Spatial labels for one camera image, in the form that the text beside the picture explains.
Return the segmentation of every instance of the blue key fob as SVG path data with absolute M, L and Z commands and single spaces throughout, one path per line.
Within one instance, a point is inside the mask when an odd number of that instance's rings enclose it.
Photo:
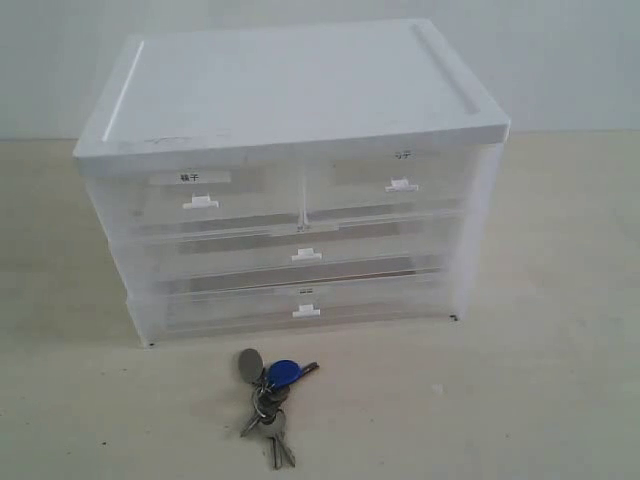
M 295 383 L 300 378 L 302 369 L 293 360 L 278 360 L 269 367 L 267 381 L 272 388 L 278 389 Z

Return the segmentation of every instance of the plastic drawer unit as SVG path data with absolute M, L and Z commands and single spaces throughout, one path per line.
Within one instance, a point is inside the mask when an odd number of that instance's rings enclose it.
M 146 346 L 464 316 L 509 119 L 424 19 L 127 41 L 74 156 Z

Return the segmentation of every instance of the white plastic lid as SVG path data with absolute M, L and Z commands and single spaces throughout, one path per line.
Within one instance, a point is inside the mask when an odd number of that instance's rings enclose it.
M 499 143 L 508 126 L 428 20 L 220 30 L 130 38 L 74 155 L 111 175 L 203 152 L 216 164 L 416 136 Z

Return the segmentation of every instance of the white drawer handle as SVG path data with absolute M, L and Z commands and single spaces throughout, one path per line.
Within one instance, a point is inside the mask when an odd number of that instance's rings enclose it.
M 299 248 L 297 255 L 291 255 L 291 260 L 301 262 L 304 260 L 321 260 L 322 253 L 314 252 L 313 248 Z
M 319 317 L 320 309 L 313 308 L 313 304 L 309 303 L 307 305 L 298 306 L 298 310 L 291 314 L 293 318 L 306 318 L 306 317 Z
M 389 192 L 417 192 L 420 189 L 419 185 L 409 184 L 407 177 L 400 179 L 391 179 L 391 185 L 384 187 L 387 193 Z
M 185 210 L 208 207 L 220 208 L 220 202 L 218 202 L 217 200 L 211 200 L 211 197 L 208 193 L 202 196 L 192 195 L 191 202 L 182 204 L 182 208 L 184 208 Z

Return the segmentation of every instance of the white wall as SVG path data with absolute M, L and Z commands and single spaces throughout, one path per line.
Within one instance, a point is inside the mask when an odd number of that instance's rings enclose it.
M 638 0 L 4 0 L 0 138 L 76 137 L 130 32 L 412 16 L 514 129 L 640 128 Z

